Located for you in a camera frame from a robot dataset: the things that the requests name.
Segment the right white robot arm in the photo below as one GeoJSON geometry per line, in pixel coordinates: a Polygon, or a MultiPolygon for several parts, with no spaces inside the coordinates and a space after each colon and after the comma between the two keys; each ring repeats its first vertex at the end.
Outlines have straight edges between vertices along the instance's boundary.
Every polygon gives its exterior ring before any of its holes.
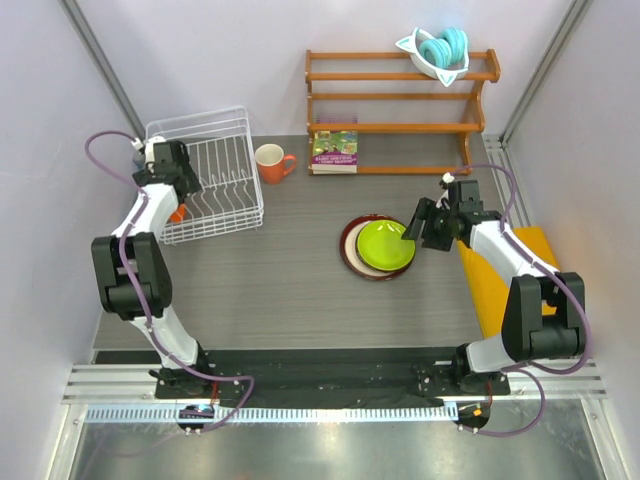
{"type": "Polygon", "coordinates": [[[472,395],[488,376],[524,365],[546,373],[551,359],[573,358],[569,375],[590,359],[591,327],[585,311],[585,286],[576,273],[563,273],[518,239],[504,216],[487,210],[474,180],[441,183],[438,200],[421,198],[402,237],[427,249],[448,251],[462,242],[484,258],[508,288],[498,334],[459,346],[450,377],[457,391],[472,395]]]}

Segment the green plate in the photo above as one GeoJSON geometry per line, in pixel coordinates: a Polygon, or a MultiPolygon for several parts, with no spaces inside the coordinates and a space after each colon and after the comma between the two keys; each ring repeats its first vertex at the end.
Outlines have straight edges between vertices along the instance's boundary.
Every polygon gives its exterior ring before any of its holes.
{"type": "Polygon", "coordinates": [[[403,238],[405,231],[406,227],[396,220],[371,221],[356,237],[359,257],[366,265],[381,272],[408,266],[416,254],[416,245],[413,240],[403,238]]]}

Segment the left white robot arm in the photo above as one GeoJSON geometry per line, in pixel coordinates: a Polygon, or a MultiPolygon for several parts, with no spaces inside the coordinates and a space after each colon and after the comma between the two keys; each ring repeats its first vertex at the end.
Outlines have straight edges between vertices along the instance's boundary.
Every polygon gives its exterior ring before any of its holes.
{"type": "Polygon", "coordinates": [[[154,136],[132,145],[143,160],[132,175],[136,201],[119,227],[91,244],[100,301],[156,350],[161,367],[149,374],[157,380],[159,397],[200,399],[211,391],[213,375],[207,355],[172,306],[172,281],[158,237],[201,185],[183,142],[154,136]]]}

